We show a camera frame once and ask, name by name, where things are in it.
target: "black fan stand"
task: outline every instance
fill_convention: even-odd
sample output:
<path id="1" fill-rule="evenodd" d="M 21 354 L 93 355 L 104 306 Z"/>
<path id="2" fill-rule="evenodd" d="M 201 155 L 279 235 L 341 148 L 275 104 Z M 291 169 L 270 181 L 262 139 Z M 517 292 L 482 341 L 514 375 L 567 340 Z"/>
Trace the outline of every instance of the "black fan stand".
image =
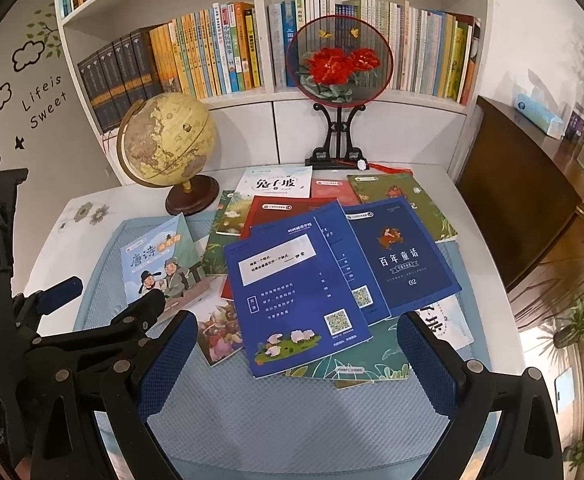
<path id="1" fill-rule="evenodd" d="M 336 121 L 332 121 L 329 117 L 327 108 L 320 103 L 314 103 L 314 109 L 316 111 L 322 111 L 328 121 L 328 133 L 325 137 L 325 143 L 318 148 L 315 148 L 312 152 L 310 158 L 305 159 L 306 166 L 312 166 L 315 170 L 351 170 L 350 165 L 343 164 L 343 162 L 349 162 L 356 165 L 359 160 L 363 160 L 365 165 L 367 165 L 367 160 L 363 156 L 363 152 L 360 148 L 356 148 L 352 145 L 352 134 L 351 126 L 352 119 L 357 114 L 357 112 L 365 111 L 365 105 L 358 105 L 353 107 L 347 120 L 343 120 L 343 107 L 339 106 L 336 108 Z M 336 134 L 336 152 L 335 156 L 329 155 L 331 136 Z M 341 136 L 345 134 L 345 155 L 341 155 Z"/>

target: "wall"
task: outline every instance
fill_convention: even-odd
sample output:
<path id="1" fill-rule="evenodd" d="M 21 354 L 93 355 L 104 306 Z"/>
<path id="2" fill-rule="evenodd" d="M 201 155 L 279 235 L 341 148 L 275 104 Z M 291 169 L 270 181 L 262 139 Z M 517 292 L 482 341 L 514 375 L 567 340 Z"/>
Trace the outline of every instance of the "wall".
<path id="1" fill-rule="evenodd" d="M 15 293 L 66 203 L 118 186 L 72 85 L 52 1 L 18 0 L 0 24 L 0 170 L 30 170 L 16 209 Z"/>

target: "wooden cabinet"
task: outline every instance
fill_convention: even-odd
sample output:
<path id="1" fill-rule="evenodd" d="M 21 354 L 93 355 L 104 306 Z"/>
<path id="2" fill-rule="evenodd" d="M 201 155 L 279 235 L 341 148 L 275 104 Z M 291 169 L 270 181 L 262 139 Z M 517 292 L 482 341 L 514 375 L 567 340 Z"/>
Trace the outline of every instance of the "wooden cabinet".
<path id="1" fill-rule="evenodd" d="M 484 117 L 458 188 L 507 289 L 519 329 L 584 294 L 584 171 L 578 147 L 514 108 L 478 98 Z"/>

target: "wooden globe base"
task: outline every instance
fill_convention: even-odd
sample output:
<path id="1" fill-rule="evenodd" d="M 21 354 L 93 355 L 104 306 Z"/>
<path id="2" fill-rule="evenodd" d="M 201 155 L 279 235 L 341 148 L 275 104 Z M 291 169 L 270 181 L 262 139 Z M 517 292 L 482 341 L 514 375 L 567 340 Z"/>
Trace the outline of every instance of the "wooden globe base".
<path id="1" fill-rule="evenodd" d="M 207 175 L 195 175 L 189 180 L 191 189 L 185 191 L 182 184 L 172 187 L 165 199 L 165 209 L 171 215 L 185 216 L 200 213 L 216 200 L 218 182 Z"/>

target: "qr code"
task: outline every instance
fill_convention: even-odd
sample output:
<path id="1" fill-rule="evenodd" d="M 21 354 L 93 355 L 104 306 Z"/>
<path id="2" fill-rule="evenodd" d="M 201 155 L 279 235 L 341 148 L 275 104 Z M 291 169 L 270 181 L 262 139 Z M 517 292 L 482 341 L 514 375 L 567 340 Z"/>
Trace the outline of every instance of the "qr code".
<path id="1" fill-rule="evenodd" d="M 347 312 L 345 312 L 344 308 L 325 316 L 325 323 L 328 324 L 329 333 L 331 335 L 347 332 L 347 330 L 352 328 L 352 324 L 349 322 Z"/>
<path id="2" fill-rule="evenodd" d="M 354 299 L 357 300 L 358 308 L 363 308 L 364 306 L 369 306 L 374 303 L 367 285 L 355 288 L 352 291 L 352 294 L 354 295 Z"/>

